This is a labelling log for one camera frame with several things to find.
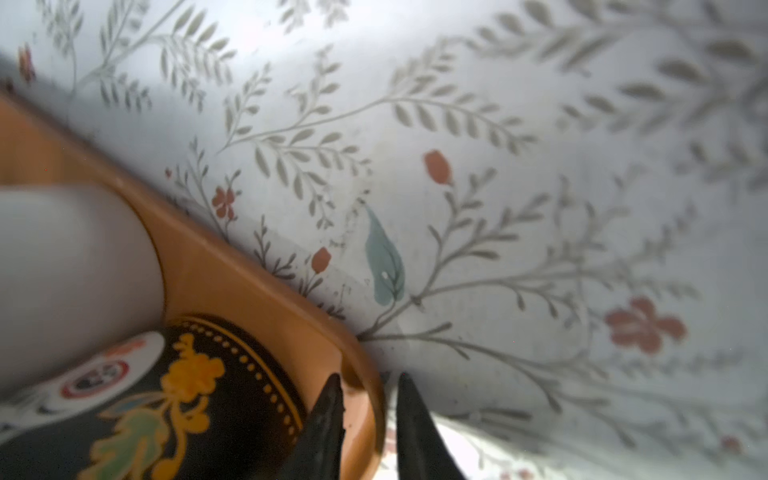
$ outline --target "blue painted leaf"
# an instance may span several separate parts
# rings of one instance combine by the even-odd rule
[[[99,416],[103,419],[117,419],[137,407],[159,402],[163,399],[165,399],[165,394],[162,392],[137,393],[113,404],[108,409],[99,413]]]
[[[373,291],[379,305],[400,300],[406,288],[406,269],[400,254],[373,211],[366,206],[371,219],[371,230],[366,241],[366,256],[373,273]]]

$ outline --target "brown tray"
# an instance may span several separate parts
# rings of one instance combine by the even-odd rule
[[[163,272],[166,320],[202,312],[236,323],[271,351],[307,409],[328,375],[340,372],[346,408],[341,479],[373,477],[384,442],[384,393],[355,337],[101,154],[20,100],[0,96],[0,184],[69,183],[114,190],[144,222]]]

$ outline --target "white container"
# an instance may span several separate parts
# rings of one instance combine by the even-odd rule
[[[157,254],[118,195],[0,188],[0,392],[159,325],[163,308]]]

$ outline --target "yellow flower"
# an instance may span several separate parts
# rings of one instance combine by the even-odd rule
[[[221,359],[211,359],[203,353],[184,357],[171,363],[160,384],[166,393],[189,403],[198,395],[214,392],[216,379],[224,374],[224,364]]]

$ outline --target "floral tablecloth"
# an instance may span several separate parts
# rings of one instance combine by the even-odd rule
[[[572,478],[764,478],[764,2],[5,0],[0,18],[7,91],[435,412]]]

